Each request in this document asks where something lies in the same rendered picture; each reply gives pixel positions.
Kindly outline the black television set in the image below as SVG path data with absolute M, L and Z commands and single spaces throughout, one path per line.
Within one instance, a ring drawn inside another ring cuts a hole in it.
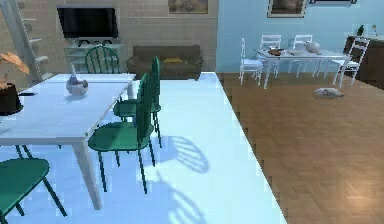
M 112 7 L 58 7 L 65 38 L 117 38 L 118 27 Z

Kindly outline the green spindle-back chair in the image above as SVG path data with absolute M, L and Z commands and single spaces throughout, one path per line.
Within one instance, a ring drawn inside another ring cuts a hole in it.
M 159 146 L 162 146 L 160 124 L 158 119 L 158 113 L 161 111 L 160 105 L 160 60 L 157 56 L 152 59 L 151 73 L 149 74 L 149 90 L 145 99 L 145 105 L 151 108 L 152 120 L 154 131 L 157 133 Z M 123 100 L 120 98 L 117 104 L 113 107 L 113 113 L 120 117 L 122 121 L 125 121 L 127 117 L 136 116 L 137 99 Z
M 96 45 L 85 55 L 85 68 L 89 74 L 118 74 L 120 72 L 118 54 L 110 47 Z
M 149 74 L 145 73 L 140 80 L 137 93 L 138 103 L 136 105 L 136 116 L 133 122 L 113 122 L 98 127 L 88 139 L 88 146 L 98 153 L 100 166 L 100 175 L 103 190 L 107 191 L 103 152 L 113 151 L 117 154 L 119 151 L 136 151 L 139 157 L 141 177 L 143 181 L 144 193 L 147 193 L 147 185 L 141 150 L 145 147 L 150 148 L 152 165 L 155 165 L 154 153 L 151 142 L 151 134 L 154 126 L 151 124 L 151 108 L 145 105 L 145 99 L 148 95 Z
M 22 156 L 20 147 L 17 146 L 18 158 L 0 161 L 0 224 L 9 224 L 6 216 L 14 208 L 21 216 L 25 215 L 20 202 L 41 182 L 44 183 L 61 214 L 66 217 L 65 208 L 47 180 L 49 162 L 34 158 L 26 146 L 23 149 L 27 158 Z

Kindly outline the brown sofa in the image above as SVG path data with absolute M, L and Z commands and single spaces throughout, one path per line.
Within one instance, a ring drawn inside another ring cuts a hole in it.
M 194 79 L 201 74 L 203 59 L 200 46 L 134 46 L 133 55 L 126 61 L 127 71 L 135 74 L 138 79 L 152 68 L 152 59 L 160 60 L 161 79 Z M 164 63 L 164 59 L 177 57 L 182 63 Z

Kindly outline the white slat-back chair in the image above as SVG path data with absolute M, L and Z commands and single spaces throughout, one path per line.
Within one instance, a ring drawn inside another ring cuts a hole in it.
M 293 47 L 291 50 L 304 50 L 305 53 L 303 55 L 306 55 L 307 53 L 309 53 L 304 46 L 304 44 L 307 41 L 313 42 L 313 35 L 312 34 L 297 34 L 294 38 Z M 301 71 L 301 68 L 304 66 L 305 62 L 303 60 L 297 60 L 297 59 L 291 61 L 290 65 L 289 65 L 289 69 L 288 69 L 289 73 L 291 72 L 291 68 L 292 68 L 292 65 L 294 62 L 298 63 L 298 68 L 297 68 L 297 73 L 296 73 L 296 77 L 298 78 L 300 71 Z
M 337 66 L 337 70 L 334 73 L 333 84 L 336 84 L 336 81 L 339 81 L 339 86 L 342 86 L 341 82 L 343 76 L 346 73 L 351 74 L 352 81 L 354 83 L 356 76 L 359 72 L 361 63 L 365 57 L 370 40 L 362 36 L 355 36 L 352 38 L 352 42 L 347 51 L 347 60 L 332 60 L 331 63 Z
M 249 59 L 246 57 L 246 41 L 245 38 L 241 38 L 241 53 L 240 53 L 240 72 L 239 80 L 240 84 L 243 84 L 244 74 L 251 72 L 252 77 L 256 80 L 257 84 L 261 84 L 263 63 L 259 59 Z
M 261 42 L 260 42 L 260 49 L 261 50 L 267 50 L 267 49 L 279 49 L 281 47 L 281 36 L 274 34 L 274 35 L 262 35 L 261 36 Z

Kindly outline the framed landscape picture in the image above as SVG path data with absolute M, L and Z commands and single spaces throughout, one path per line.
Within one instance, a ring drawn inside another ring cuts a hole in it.
M 168 0 L 170 14 L 207 14 L 208 0 Z

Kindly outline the white dining table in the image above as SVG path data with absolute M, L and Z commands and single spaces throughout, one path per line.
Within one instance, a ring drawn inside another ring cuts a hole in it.
M 88 81 L 82 96 L 66 89 L 67 74 L 58 74 L 28 90 L 21 99 L 23 109 L 0 117 L 0 146 L 70 145 L 87 187 L 93 207 L 102 207 L 87 138 L 119 97 L 133 95 L 134 76 L 81 74 Z

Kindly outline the pale green television stand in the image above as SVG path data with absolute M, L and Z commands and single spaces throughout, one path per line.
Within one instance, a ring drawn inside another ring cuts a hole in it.
M 85 55 L 87 51 L 99 44 L 82 44 L 81 46 L 68 45 L 64 48 L 65 57 L 69 64 L 73 64 L 75 70 L 78 73 L 89 74 L 85 68 Z M 126 71 L 125 63 L 124 63 L 124 46 L 122 44 L 105 44 L 104 46 L 112 48 L 119 57 L 120 61 L 120 72 L 124 73 Z

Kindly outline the white teapot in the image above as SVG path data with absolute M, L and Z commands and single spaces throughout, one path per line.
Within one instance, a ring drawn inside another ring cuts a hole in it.
M 315 54 L 318 54 L 318 55 L 321 54 L 321 52 L 320 52 L 320 45 L 317 42 L 309 42 L 309 41 L 307 41 L 304 44 L 304 46 L 305 46 L 306 50 L 309 53 L 315 53 Z

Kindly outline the grey floor cushion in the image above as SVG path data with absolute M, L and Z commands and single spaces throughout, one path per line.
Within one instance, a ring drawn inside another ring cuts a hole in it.
M 343 97 L 344 94 L 335 88 L 318 88 L 315 90 L 315 94 L 320 97 L 336 98 Z

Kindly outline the white framed picture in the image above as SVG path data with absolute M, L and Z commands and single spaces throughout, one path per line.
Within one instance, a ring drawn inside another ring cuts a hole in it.
M 303 18 L 307 0 L 269 0 L 268 18 Z

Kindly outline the white ladder shelf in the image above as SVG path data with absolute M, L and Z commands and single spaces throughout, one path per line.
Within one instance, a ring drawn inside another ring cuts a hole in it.
M 33 45 L 41 41 L 41 38 L 28 36 L 27 25 L 35 18 L 23 18 L 20 8 L 25 6 L 22 0 L 0 0 L 0 10 L 3 13 L 13 44 L 19 58 L 28 66 L 31 79 L 41 82 L 53 76 L 40 68 L 41 64 L 48 60 L 47 56 L 36 56 Z

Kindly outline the dark framed picture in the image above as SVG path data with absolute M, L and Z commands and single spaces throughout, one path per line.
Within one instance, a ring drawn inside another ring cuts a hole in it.
M 309 4 L 356 4 L 358 0 L 308 0 Z

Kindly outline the black plant pot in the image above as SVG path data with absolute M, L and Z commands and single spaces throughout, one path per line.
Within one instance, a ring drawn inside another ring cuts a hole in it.
M 16 87 L 12 83 L 0 83 L 0 116 L 8 116 L 20 112 L 20 102 Z

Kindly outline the orange leafed house plant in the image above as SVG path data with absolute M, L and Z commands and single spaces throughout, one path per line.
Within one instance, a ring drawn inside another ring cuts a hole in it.
M 0 90 L 7 89 L 8 84 L 6 82 L 8 73 L 13 69 L 18 69 L 24 74 L 29 75 L 30 70 L 29 67 L 20 59 L 20 57 L 12 52 L 0 53 L 0 64 L 8 63 L 12 64 L 13 67 L 10 68 L 4 75 L 4 78 L 0 81 Z

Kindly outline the dark brown sideboard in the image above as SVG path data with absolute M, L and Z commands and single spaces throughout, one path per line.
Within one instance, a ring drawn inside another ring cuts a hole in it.
M 369 40 L 355 79 L 384 90 L 384 39 L 371 36 Z

